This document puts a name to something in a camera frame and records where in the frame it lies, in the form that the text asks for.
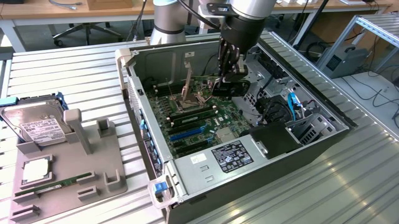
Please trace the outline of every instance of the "office chair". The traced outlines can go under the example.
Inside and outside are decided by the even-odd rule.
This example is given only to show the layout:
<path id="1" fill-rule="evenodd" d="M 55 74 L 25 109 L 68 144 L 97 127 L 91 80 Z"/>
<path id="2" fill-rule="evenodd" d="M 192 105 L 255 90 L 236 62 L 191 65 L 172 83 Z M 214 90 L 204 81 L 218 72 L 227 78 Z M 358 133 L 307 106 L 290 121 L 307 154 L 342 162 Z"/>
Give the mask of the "office chair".
<path id="1" fill-rule="evenodd" d="M 85 44 L 87 45 L 89 45 L 91 29 L 95 29 L 95 30 L 108 33 L 114 36 L 118 36 L 118 41 L 119 42 L 123 41 L 123 36 L 118 32 L 114 32 L 112 30 L 105 29 L 105 28 L 97 26 L 96 24 L 99 24 L 99 22 L 91 22 L 91 23 L 85 22 L 85 23 L 79 24 L 77 26 L 75 26 L 73 23 L 69 23 L 69 29 L 67 29 L 63 33 L 60 33 L 52 37 L 52 39 L 55 40 L 55 45 L 61 47 L 63 41 L 59 40 L 59 38 L 61 38 L 63 36 L 67 36 L 71 33 L 75 33 L 76 31 L 79 31 L 81 29 L 85 30 Z M 105 27 L 107 28 L 111 27 L 109 22 L 105 22 Z"/>

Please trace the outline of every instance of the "warning label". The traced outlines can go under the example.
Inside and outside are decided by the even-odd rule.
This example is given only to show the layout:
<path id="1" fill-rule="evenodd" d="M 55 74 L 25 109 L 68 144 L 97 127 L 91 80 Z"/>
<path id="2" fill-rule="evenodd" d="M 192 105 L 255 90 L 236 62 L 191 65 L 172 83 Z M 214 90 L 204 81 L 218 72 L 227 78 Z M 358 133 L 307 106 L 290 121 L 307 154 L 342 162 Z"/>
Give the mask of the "warning label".
<path id="1" fill-rule="evenodd" d="M 52 141 L 65 136 L 55 118 L 25 123 L 20 126 L 36 143 Z"/>
<path id="2" fill-rule="evenodd" d="M 216 161 L 224 173 L 254 162 L 240 141 L 235 141 L 212 150 Z"/>

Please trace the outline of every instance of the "blue pcie slot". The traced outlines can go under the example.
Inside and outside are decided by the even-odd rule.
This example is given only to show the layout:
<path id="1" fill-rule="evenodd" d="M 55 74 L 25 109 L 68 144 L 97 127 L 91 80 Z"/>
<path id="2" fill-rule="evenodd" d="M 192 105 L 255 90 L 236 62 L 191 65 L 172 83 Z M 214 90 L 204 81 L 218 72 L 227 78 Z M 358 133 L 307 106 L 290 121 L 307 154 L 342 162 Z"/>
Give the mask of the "blue pcie slot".
<path id="1" fill-rule="evenodd" d="M 182 134 L 176 134 L 176 135 L 170 137 L 170 141 L 178 141 L 178 140 L 184 139 L 184 138 L 187 138 L 190 136 L 194 136 L 196 134 L 202 134 L 204 132 L 204 130 L 206 130 L 206 126 L 198 128 L 198 129 L 194 129 L 188 132 L 184 132 Z"/>

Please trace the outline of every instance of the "floor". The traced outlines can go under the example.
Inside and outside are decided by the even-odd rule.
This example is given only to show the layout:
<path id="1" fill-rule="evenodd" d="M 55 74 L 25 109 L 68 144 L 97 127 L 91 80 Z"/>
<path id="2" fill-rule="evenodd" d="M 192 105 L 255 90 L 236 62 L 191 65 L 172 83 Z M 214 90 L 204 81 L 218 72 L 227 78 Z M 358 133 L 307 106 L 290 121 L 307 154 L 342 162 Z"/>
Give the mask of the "floor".
<path id="1" fill-rule="evenodd" d="M 292 32 L 292 27 L 295 25 L 295 16 L 292 14 L 286 14 L 284 19 L 279 22 L 278 15 L 272 15 L 268 18 L 266 27 L 275 31 L 280 37 L 283 37 L 287 41 L 288 38 L 292 39 L 295 37 L 296 31 Z M 128 36 L 130 28 L 132 25 L 132 21 L 118 21 L 111 22 L 111 30 L 120 33 L 123 37 Z M 57 32 L 63 32 L 67 30 L 68 24 L 57 24 L 56 30 Z M 152 21 L 144 21 L 143 23 L 143 30 L 146 36 L 151 36 L 151 31 L 154 28 L 154 22 Z M 52 35 L 48 29 L 47 25 L 37 25 L 37 26 L 20 26 L 17 27 L 21 38 L 25 42 L 25 47 L 28 51 L 35 50 L 45 50 L 45 49 L 57 49 L 59 47 L 53 44 Z M 198 33 L 196 27 L 186 27 L 186 34 L 194 35 Z M 101 32 L 92 30 L 92 34 L 89 35 L 91 38 L 91 44 L 105 44 L 105 43 L 114 43 L 118 41 L 118 37 L 111 36 L 108 34 L 103 34 Z M 85 45 L 85 32 L 83 30 L 69 34 L 68 36 L 63 37 L 60 39 L 63 41 L 63 47 L 77 47 Z M 304 42 L 300 47 L 300 51 L 303 52 L 306 50 L 306 46 L 315 42 L 322 41 L 322 39 L 310 33 L 304 39 Z M 4 38 L 4 34 L 0 31 L 0 53 L 8 53 L 12 52 L 11 44 L 8 44 L 7 38 Z M 375 59 L 375 62 L 372 65 L 376 65 L 379 62 L 379 58 Z M 399 61 L 399 54 L 394 56 L 391 61 L 386 64 L 392 65 L 395 62 Z M 396 67 L 387 68 L 382 75 L 391 80 L 391 77 L 396 78 L 399 77 L 399 69 L 395 70 Z"/>

